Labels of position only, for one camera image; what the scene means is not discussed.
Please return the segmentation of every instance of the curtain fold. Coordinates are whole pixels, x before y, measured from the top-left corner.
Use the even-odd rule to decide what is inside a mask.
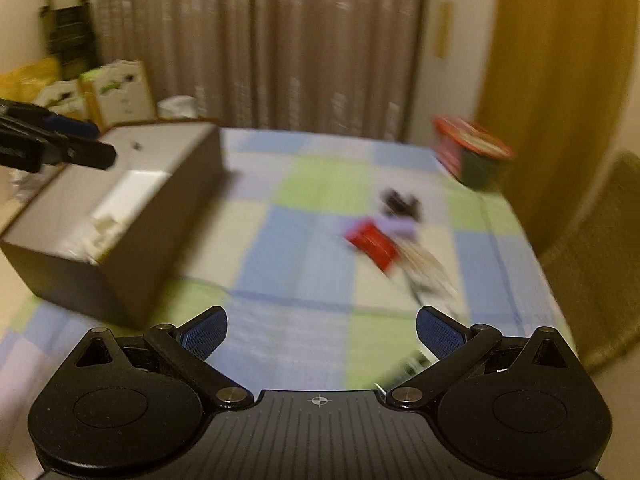
[[[99,0],[106,61],[240,127],[398,140],[422,0]]]
[[[476,120],[516,159],[502,190],[537,253],[567,227],[606,152],[638,0],[499,0]]]

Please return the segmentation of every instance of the black bag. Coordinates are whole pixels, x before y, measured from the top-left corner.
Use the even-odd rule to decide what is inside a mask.
[[[40,9],[47,52],[58,58],[65,80],[101,65],[91,23],[91,3],[88,0],[78,3],[75,7],[52,9],[51,0],[47,0]]]

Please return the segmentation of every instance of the wicker chair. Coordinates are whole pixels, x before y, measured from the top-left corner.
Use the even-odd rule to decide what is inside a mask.
[[[589,372],[640,340],[640,158],[618,156],[587,218],[541,263]]]

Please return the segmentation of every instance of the table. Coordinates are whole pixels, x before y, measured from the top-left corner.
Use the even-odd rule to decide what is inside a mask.
[[[223,131],[223,149],[224,200],[194,231],[155,318],[179,325],[222,304],[228,335],[209,363],[254,394],[365,388],[417,347],[418,304],[406,283],[342,237],[354,217],[379,211],[389,187],[422,203],[418,241],[456,287],[462,322],[514,336],[551,325],[570,338],[510,206],[457,183],[430,150],[235,129]],[[0,478],[41,471],[26,429],[29,407],[99,324],[29,298],[0,333]]]

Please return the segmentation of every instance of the open box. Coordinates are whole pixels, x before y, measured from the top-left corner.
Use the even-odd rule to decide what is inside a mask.
[[[0,248],[39,297],[140,329],[223,179],[220,133],[181,121],[121,126],[101,140],[115,147],[114,166],[67,166],[0,234]],[[121,229],[96,255],[86,242],[105,218]]]

